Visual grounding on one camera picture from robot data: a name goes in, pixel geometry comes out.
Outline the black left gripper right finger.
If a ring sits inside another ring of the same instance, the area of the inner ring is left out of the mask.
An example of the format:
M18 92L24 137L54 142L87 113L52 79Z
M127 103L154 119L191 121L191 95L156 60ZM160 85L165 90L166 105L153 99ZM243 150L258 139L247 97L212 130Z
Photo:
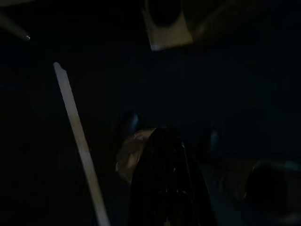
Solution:
M210 226L212 210L206 184L194 159L175 129L167 129L171 226Z

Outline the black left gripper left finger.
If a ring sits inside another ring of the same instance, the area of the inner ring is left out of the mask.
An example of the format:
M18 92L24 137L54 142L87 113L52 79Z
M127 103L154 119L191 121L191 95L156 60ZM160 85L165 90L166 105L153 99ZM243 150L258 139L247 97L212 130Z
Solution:
M169 128L155 129L143 146L131 184L132 226L170 225L170 192L166 175L169 147Z

